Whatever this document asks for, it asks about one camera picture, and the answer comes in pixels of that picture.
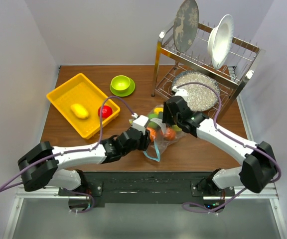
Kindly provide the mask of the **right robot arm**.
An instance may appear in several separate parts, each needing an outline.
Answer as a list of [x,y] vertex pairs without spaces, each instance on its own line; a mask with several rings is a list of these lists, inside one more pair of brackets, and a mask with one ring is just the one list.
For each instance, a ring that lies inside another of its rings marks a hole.
[[204,188],[216,196],[223,189],[244,186],[260,193],[278,173],[272,147],[239,137],[202,112],[193,112],[181,96],[174,96],[163,103],[162,121],[175,124],[183,132],[205,140],[234,158],[240,167],[217,169],[206,179]]

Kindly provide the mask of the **red fake apple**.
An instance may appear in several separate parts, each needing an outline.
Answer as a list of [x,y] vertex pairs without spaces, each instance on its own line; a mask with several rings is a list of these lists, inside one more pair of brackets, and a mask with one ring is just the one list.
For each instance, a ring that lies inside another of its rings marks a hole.
[[98,108],[98,116],[102,116],[103,119],[108,118],[112,113],[113,110],[110,106],[104,105]]

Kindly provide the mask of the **clear zip top bag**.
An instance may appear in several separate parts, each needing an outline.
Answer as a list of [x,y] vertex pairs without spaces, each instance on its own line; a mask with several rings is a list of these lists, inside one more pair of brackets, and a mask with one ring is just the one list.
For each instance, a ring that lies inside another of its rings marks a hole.
[[[163,108],[163,105],[157,105],[154,108]],[[147,114],[147,117],[149,114],[154,113],[153,110],[154,108]],[[165,124],[160,120],[159,118],[157,119],[152,119],[153,122],[158,124],[158,127],[153,128],[156,131],[156,138],[154,142],[151,142],[147,148],[146,151],[144,151],[144,155],[146,158],[160,162],[161,160],[161,154],[167,149],[168,146],[171,144],[174,144],[178,142],[181,138],[185,137],[187,134],[182,131],[177,125],[169,125]],[[168,141],[163,138],[163,135],[166,133],[166,129],[170,127],[174,131],[176,131],[176,139],[174,141]]]

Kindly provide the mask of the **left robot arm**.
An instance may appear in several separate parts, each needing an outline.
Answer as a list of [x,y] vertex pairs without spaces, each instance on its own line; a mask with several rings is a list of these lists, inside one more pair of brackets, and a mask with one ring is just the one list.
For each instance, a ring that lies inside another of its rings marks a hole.
[[121,135],[113,135],[100,143],[76,147],[52,147],[48,141],[39,143],[19,159],[21,179],[27,192],[45,186],[62,187],[75,195],[87,191],[80,172],[68,168],[84,164],[105,164],[120,160],[132,151],[145,151],[150,144],[150,131],[133,127]]

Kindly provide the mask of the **yellow fake mango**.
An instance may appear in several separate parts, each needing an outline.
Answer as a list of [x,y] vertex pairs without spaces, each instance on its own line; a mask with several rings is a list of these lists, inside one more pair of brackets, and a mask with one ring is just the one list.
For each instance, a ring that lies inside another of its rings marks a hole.
[[72,104],[70,106],[70,109],[73,114],[79,119],[85,120],[89,117],[89,112],[81,104]]

